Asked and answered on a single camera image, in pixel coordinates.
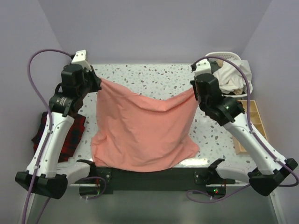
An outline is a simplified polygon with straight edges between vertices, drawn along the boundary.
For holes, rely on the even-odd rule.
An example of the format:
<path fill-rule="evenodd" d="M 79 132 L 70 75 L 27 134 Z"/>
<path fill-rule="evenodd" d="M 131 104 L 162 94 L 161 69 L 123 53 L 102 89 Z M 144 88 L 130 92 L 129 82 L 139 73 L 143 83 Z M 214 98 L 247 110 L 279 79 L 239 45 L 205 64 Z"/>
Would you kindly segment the pink t shirt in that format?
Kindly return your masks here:
<path fill-rule="evenodd" d="M 189 136 L 198 108 L 193 89 L 158 100 L 108 80 L 101 86 L 98 131 L 91 140 L 97 166 L 154 172 L 197 154 L 199 146 Z"/>

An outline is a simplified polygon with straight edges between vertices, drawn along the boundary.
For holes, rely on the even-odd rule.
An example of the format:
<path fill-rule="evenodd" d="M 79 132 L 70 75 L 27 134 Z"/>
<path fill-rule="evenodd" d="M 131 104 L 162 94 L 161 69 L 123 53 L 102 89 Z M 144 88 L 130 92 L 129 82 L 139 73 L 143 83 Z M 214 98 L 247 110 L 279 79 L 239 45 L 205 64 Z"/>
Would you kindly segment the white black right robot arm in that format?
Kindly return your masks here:
<path fill-rule="evenodd" d="M 246 182 L 258 194 L 270 195 L 288 175 L 293 174 L 298 163 L 273 148 L 250 122 L 241 102 L 221 94 L 218 80 L 212 74 L 196 75 L 191 85 L 201 111 L 230 132 L 256 164 L 256 168 L 250 170 L 218 159 L 208 168 L 209 180 L 213 183 L 223 179 Z"/>

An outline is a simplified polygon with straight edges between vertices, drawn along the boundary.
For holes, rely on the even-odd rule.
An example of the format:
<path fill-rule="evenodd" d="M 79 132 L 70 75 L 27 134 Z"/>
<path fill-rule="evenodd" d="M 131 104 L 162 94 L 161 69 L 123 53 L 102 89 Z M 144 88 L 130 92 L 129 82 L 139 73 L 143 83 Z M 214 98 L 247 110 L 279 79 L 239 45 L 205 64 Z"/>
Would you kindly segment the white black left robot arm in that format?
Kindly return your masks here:
<path fill-rule="evenodd" d="M 64 66 L 61 79 L 49 100 L 49 112 L 37 151 L 26 171 L 19 171 L 15 176 L 15 181 L 28 192 L 54 199 L 61 198 L 69 185 L 81 179 L 92 183 L 97 177 L 96 165 L 90 160 L 77 160 L 62 170 L 57 169 L 57 164 L 83 99 L 88 93 L 101 90 L 101 79 L 92 66 L 84 68 L 79 64 Z"/>

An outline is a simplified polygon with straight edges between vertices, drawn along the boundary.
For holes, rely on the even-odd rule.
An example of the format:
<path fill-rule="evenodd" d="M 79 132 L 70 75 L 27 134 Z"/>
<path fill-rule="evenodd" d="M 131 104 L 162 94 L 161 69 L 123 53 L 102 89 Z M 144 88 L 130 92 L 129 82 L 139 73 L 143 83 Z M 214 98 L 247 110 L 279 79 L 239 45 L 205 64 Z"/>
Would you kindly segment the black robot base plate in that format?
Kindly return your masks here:
<path fill-rule="evenodd" d="M 97 168 L 97 175 L 103 180 L 79 180 L 82 195 L 96 194 L 96 183 L 104 194 L 115 191 L 188 191 L 205 190 L 207 185 L 234 184 L 235 180 L 222 179 L 208 168 L 170 168 L 157 172 L 132 172 L 116 168 Z"/>

